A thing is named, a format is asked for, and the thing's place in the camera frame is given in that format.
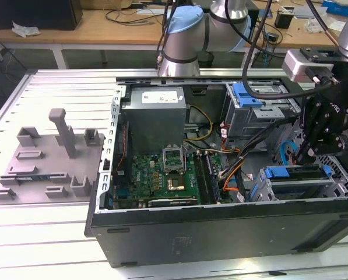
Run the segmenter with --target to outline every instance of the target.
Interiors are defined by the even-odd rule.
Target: yellow wire
[[[194,106],[194,105],[190,105],[191,107],[194,107],[196,108],[198,111],[201,112],[201,114],[203,114],[209,121],[209,124],[210,124],[210,129],[209,129],[209,132],[204,135],[204,136],[201,136],[201,137],[196,137],[196,138],[188,138],[186,140],[189,140],[189,141],[199,141],[199,140],[203,140],[203,139],[206,139],[207,137],[209,137],[211,135],[211,133],[213,132],[213,122],[211,121],[211,119],[209,118],[209,116],[204,112],[202,111],[199,107],[197,106]]]

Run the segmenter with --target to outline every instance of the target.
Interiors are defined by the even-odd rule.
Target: cpu socket
[[[182,174],[166,175],[166,184],[168,191],[185,191],[184,175]]]

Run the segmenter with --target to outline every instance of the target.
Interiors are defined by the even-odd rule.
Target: computer tower
[[[0,29],[18,25],[74,30],[82,18],[80,0],[0,0]]]

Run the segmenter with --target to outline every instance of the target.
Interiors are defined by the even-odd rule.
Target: wooden desk
[[[147,16],[121,14],[118,20],[135,20]],[[52,50],[58,68],[67,69],[68,64],[62,54],[65,49],[102,50],[103,62],[106,62],[104,50],[155,50],[161,36],[159,22],[162,16],[148,21],[152,24],[125,26],[106,20],[102,10],[84,10],[81,22],[73,31],[43,29],[38,36],[22,38],[11,30],[0,30],[0,40],[8,48]]]
[[[297,3],[305,4],[304,0],[296,0]],[[254,1],[257,7],[263,9],[265,2]],[[281,6],[296,6],[290,0],[281,0],[272,5],[274,19],[266,22],[273,25],[276,11]],[[134,20],[144,18],[147,15],[120,15],[118,20]],[[161,25],[156,19],[149,19],[152,24],[144,26],[124,26],[105,19],[102,10],[84,10],[82,21],[74,31],[40,30],[38,36],[22,38],[11,30],[0,30],[0,40],[8,48],[49,49],[54,53],[59,69],[67,69],[66,59],[62,50],[155,50],[161,36]],[[309,34],[304,25],[307,20],[293,19],[289,29],[281,29],[284,35],[279,49],[286,51],[288,48],[301,47],[330,47],[332,42],[323,33]],[[249,45],[245,44],[243,51],[247,51]],[[103,61],[106,60],[105,53],[101,53]]]
[[[307,5],[305,0],[296,0],[295,3],[301,5]],[[274,3],[271,6],[273,19],[267,19],[266,23],[275,26],[274,22],[276,19],[277,10],[281,9],[282,6],[298,6],[297,4],[292,3],[290,0],[280,0],[279,3]],[[264,9],[266,6],[265,2],[254,1],[254,4],[259,9]],[[346,17],[334,16],[341,21],[347,21]],[[333,43],[328,39],[324,33],[309,33],[305,29],[305,24],[307,19],[295,19],[293,18],[288,29],[279,29],[283,33],[283,41],[279,44],[279,48],[303,48],[303,47],[334,47]],[[273,28],[266,26],[267,32],[277,33]]]

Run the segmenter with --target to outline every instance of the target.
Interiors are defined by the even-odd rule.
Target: blue cable
[[[280,157],[281,157],[281,160],[283,162],[283,165],[288,165],[288,162],[285,159],[285,145],[286,144],[290,144],[294,151],[298,150],[298,147],[294,142],[292,142],[292,141],[283,142],[280,146]]]

